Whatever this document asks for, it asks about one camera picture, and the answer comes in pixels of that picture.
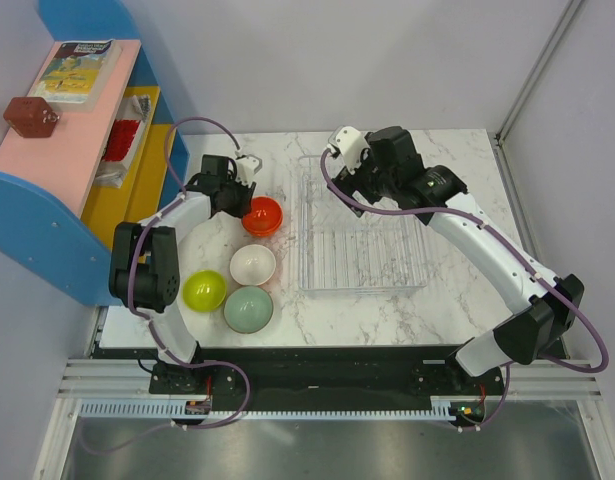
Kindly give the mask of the clear wire dish rack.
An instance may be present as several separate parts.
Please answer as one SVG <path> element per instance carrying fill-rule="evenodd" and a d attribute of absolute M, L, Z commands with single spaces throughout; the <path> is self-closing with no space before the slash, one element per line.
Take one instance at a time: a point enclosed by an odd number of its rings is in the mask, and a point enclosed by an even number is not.
<path fill-rule="evenodd" d="M 410 292 L 434 266 L 423 226 L 410 216 L 358 217 L 327 188 L 320 157 L 298 159 L 298 281 L 310 294 Z"/>

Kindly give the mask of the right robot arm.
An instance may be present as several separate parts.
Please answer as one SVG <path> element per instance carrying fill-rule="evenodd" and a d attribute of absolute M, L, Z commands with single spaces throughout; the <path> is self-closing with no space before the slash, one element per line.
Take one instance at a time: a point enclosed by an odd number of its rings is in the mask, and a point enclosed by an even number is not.
<path fill-rule="evenodd" d="M 328 187 L 361 216 L 384 198 L 397 213 L 416 218 L 452 243 L 487 278 L 511 315 L 468 341 L 445 368 L 454 392 L 470 392 L 481 375 L 508 362 L 531 364 L 574 323 L 584 287 L 573 274 L 560 278 L 497 231 L 466 184 L 448 167 L 424 165 L 411 134 L 400 126 L 367 134 L 351 126 L 328 141 L 344 162 Z"/>

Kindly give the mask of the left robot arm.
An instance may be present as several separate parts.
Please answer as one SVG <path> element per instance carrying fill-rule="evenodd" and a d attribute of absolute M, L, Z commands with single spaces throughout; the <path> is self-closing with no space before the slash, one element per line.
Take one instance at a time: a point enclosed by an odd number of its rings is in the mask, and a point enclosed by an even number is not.
<path fill-rule="evenodd" d="M 243 218 L 251 212 L 256 174 L 263 162 L 253 155 L 205 155 L 174 199 L 155 214 L 115 228 L 109 272 L 110 294 L 147 327 L 161 361 L 175 365 L 172 382 L 195 393 L 206 369 L 193 359 L 198 342 L 177 306 L 181 288 L 178 245 L 218 213 Z"/>

